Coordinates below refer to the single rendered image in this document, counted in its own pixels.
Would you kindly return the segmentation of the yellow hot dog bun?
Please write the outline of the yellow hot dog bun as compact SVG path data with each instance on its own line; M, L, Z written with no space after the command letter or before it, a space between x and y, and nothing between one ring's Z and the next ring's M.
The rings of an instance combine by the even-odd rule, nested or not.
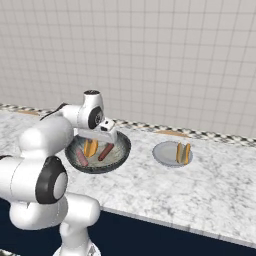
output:
M178 143L176 150L176 162L179 164L187 165L189 163L191 145L187 143L185 146L182 146L181 143Z
M94 156L98 149L98 141L96 139L86 139L84 142L84 155L87 158Z

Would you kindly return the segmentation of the dark grey bowl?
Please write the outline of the dark grey bowl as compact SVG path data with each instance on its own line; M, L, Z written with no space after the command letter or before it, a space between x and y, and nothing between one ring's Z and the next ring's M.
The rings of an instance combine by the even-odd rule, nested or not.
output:
M65 149L65 155L69 163L77 170L89 174L107 173L120 167L128 158L131 150L130 139L122 132L117 132L117 141L106 157L99 161L98 157L107 146L106 142L99 141L96 153L87 157L88 165L80 163L76 151L84 150L85 139L76 135L72 143Z

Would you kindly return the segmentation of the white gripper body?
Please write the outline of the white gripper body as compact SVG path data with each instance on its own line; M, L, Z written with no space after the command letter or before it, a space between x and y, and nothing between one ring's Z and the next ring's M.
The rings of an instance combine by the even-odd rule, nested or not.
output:
M117 141L116 128L112 128L110 131L102 131L101 129L78 129L78 135L83 138L99 140L101 142L115 144Z

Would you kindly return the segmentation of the red sausage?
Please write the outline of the red sausage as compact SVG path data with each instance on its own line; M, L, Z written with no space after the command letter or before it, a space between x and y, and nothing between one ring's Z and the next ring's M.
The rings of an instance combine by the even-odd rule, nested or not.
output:
M76 149L76 156L78 158L79 163L86 167L88 165L88 160L86 159L86 157L84 156L83 151L80 148Z
M111 152L111 150L114 148L114 144L108 143L104 150L101 152L101 154L98 157L98 161L103 161L105 157Z

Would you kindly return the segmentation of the grey plate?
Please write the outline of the grey plate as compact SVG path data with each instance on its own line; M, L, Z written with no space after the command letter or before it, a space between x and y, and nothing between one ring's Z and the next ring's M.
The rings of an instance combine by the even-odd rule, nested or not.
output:
M178 143L179 142L165 141L157 144L152 150L154 159L158 163L167 167L177 168L185 166L184 164L179 164L176 162L176 150ZM192 159L193 153L190 149L189 163L192 161Z

